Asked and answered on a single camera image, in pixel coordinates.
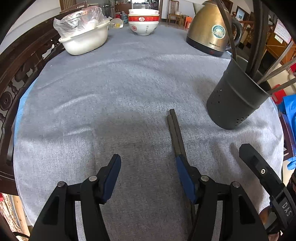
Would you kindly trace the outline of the person's right hand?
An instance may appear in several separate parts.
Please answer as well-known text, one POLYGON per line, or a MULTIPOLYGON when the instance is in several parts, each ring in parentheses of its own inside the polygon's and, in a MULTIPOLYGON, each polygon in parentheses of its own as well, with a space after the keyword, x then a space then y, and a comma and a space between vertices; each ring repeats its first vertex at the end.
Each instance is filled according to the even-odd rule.
POLYGON ((280 216, 276 212, 276 208, 272 205, 267 206, 260 212, 259 217, 267 233, 268 240, 280 240, 283 224, 280 216))

